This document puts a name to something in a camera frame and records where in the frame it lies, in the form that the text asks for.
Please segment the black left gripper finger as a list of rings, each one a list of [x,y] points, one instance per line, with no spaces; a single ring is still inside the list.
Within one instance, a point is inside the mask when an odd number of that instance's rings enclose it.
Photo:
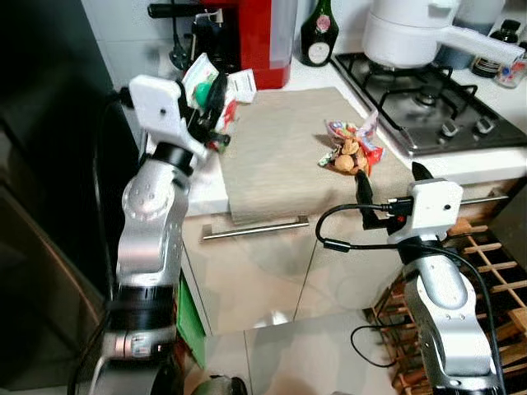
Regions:
[[[226,108],[227,75],[218,74],[213,79],[206,97],[206,116],[219,117]]]

